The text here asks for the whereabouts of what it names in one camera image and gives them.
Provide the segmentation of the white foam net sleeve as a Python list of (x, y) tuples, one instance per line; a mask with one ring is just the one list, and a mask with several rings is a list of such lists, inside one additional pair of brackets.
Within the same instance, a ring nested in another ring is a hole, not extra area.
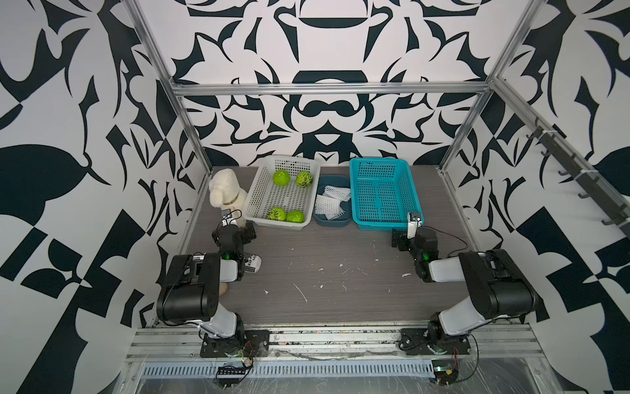
[(323, 215), (329, 221), (336, 220), (346, 213), (343, 208), (341, 208), (341, 201), (324, 195), (317, 195), (314, 212), (317, 215)]

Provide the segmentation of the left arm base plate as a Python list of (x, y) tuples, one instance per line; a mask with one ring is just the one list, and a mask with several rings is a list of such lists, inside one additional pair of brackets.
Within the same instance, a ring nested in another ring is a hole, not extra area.
[(264, 355), (268, 351), (270, 332), (267, 330), (247, 330), (230, 338), (203, 335), (201, 358), (250, 358)]

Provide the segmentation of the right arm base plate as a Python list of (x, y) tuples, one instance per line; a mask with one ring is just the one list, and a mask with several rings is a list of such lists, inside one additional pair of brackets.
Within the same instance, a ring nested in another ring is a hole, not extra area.
[(449, 336), (435, 325), (403, 328), (400, 335), (397, 346), (407, 356), (468, 355), (471, 349), (467, 336)]

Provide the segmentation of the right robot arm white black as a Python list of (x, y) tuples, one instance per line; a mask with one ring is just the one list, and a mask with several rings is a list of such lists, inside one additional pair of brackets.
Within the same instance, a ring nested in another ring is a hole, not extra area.
[(507, 251), (466, 251), (440, 259), (436, 231), (394, 229), (393, 247), (413, 257), (424, 282), (462, 282), (468, 296), (431, 318), (430, 341), (463, 338), (474, 329), (503, 318), (520, 318), (536, 310), (541, 298)]

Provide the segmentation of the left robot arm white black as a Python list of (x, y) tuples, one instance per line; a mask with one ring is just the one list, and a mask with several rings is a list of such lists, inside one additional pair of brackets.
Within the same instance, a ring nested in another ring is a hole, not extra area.
[(213, 232), (217, 252), (175, 256), (157, 299), (159, 321), (193, 325), (210, 339), (243, 343), (242, 319), (220, 303), (220, 286), (244, 277), (244, 245), (255, 238), (251, 222), (243, 228), (226, 224)]

